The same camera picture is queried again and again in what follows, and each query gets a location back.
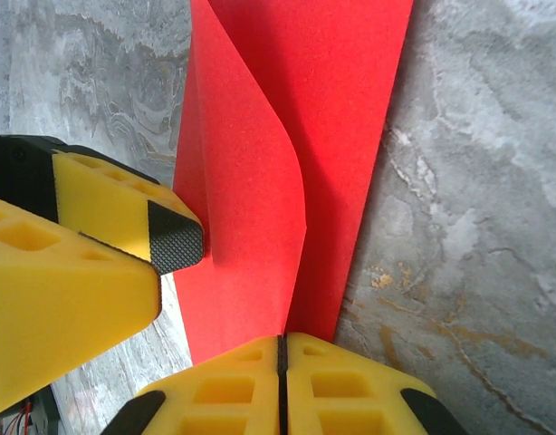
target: textured rubber grip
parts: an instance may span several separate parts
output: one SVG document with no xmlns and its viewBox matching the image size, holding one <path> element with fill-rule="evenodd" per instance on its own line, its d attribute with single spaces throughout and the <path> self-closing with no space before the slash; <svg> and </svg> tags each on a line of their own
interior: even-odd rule
<svg viewBox="0 0 556 435">
<path fill-rule="evenodd" d="M 165 401 L 166 394 L 162 391 L 146 392 L 131 399 L 123 405 L 101 435 L 142 435 Z"/>
<path fill-rule="evenodd" d="M 436 398 L 406 388 L 401 396 L 429 435 L 468 435 L 453 414 Z"/>
<path fill-rule="evenodd" d="M 288 435 L 288 337 L 278 335 L 278 355 L 276 360 L 278 373 L 278 418 L 280 435 Z"/>
<path fill-rule="evenodd" d="M 204 256 L 204 233 L 195 221 L 148 202 L 151 263 L 164 275 L 193 266 Z"/>
</svg>

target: gray marble floor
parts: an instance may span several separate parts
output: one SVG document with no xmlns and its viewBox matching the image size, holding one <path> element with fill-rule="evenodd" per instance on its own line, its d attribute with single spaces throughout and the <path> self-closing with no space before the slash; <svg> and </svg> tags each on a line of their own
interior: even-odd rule
<svg viewBox="0 0 556 435">
<path fill-rule="evenodd" d="M 11 130 L 170 182 L 187 0 L 9 4 Z M 170 294 L 162 324 L 57 382 L 77 433 L 185 367 Z M 416 0 L 337 343 L 472 434 L 556 434 L 556 0 Z"/>
</svg>

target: yellow plastic block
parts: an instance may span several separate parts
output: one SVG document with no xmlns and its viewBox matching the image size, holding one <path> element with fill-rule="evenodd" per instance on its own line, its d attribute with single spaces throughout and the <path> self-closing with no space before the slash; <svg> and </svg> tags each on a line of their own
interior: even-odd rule
<svg viewBox="0 0 556 435">
<path fill-rule="evenodd" d="M 303 333 L 288 355 L 290 435 L 427 435 L 400 394 L 421 381 Z"/>
<path fill-rule="evenodd" d="M 150 264 L 0 200 L 0 411 L 159 311 Z"/>
<path fill-rule="evenodd" d="M 276 435 L 277 338 L 255 340 L 145 388 L 166 399 L 143 435 Z"/>
<path fill-rule="evenodd" d="M 59 223 L 64 227 L 150 261 L 162 273 L 201 259 L 201 224 L 169 188 L 103 159 L 58 150 L 53 154 L 53 171 Z M 149 201 L 175 213 L 153 219 L 174 228 L 163 229 L 161 222 L 151 222 Z M 189 220 L 172 224 L 177 215 Z M 183 233 L 183 242 L 164 239 L 176 230 Z"/>
</svg>

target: black rubber pad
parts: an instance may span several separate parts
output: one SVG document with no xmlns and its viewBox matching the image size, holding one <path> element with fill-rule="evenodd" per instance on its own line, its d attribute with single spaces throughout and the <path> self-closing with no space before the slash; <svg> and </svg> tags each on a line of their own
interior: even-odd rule
<svg viewBox="0 0 556 435">
<path fill-rule="evenodd" d="M 401 396 L 429 435 L 467 435 L 453 414 L 436 398 L 406 388 Z"/>
<path fill-rule="evenodd" d="M 189 217 L 148 201 L 151 264 L 164 275 L 193 266 L 204 257 L 204 232 Z"/>
<path fill-rule="evenodd" d="M 146 392 L 131 399 L 123 405 L 101 435 L 142 435 L 164 401 L 166 394 L 162 391 Z"/>
<path fill-rule="evenodd" d="M 0 199 L 59 223 L 53 152 L 33 137 L 0 136 Z"/>
<path fill-rule="evenodd" d="M 278 373 L 278 418 L 280 435 L 288 435 L 288 337 L 278 335 L 278 358 L 276 364 Z"/>
</svg>

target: red paper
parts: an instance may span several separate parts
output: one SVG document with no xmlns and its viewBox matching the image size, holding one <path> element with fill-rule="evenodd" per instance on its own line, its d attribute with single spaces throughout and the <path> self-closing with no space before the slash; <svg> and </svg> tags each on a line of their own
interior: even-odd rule
<svg viewBox="0 0 556 435">
<path fill-rule="evenodd" d="M 192 0 L 174 190 L 212 242 L 176 272 L 195 363 L 286 317 L 332 338 L 411 5 Z"/>
</svg>

